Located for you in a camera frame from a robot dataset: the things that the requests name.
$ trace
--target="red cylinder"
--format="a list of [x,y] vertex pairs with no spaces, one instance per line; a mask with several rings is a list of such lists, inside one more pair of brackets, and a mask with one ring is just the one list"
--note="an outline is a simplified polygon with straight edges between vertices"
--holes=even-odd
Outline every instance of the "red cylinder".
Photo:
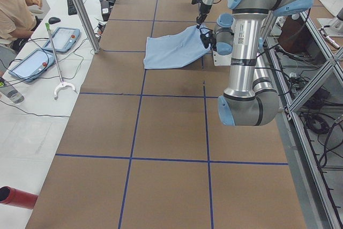
[[8,186],[0,188],[0,203],[10,206],[18,206],[25,209],[33,209],[38,196]]

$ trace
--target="person's arm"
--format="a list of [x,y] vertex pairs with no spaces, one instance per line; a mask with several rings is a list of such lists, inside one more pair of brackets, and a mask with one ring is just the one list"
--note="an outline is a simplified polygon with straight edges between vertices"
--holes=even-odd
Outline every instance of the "person's arm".
[[28,39],[33,34],[32,31],[26,31],[23,29],[15,29],[13,32],[10,32],[9,35],[11,35],[13,38],[20,38],[20,39]]
[[43,6],[42,0],[25,0],[27,6],[37,5],[39,8]]

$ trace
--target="black pants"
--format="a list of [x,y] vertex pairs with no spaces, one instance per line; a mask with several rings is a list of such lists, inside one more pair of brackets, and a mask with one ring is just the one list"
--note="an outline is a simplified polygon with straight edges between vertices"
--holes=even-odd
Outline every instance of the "black pants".
[[[41,23],[42,19],[39,19],[36,16],[36,25],[34,26],[34,28],[31,31],[34,31],[38,25]],[[23,48],[23,46],[25,45],[25,43],[28,41],[28,39],[16,39],[15,41],[13,41],[12,44],[12,49],[16,52],[21,51],[21,49]]]

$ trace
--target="person's hand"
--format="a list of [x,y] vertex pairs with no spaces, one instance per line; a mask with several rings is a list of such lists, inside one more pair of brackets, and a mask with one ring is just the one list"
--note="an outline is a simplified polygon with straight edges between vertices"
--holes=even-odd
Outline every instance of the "person's hand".
[[39,9],[42,8],[43,6],[43,1],[42,0],[31,0],[33,5],[37,5]]

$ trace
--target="person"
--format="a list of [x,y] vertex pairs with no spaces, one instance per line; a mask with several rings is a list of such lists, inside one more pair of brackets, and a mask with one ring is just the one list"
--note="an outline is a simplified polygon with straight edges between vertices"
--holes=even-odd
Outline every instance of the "person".
[[0,0],[0,38],[13,40],[12,49],[20,51],[40,23],[29,6],[42,7],[42,0]]

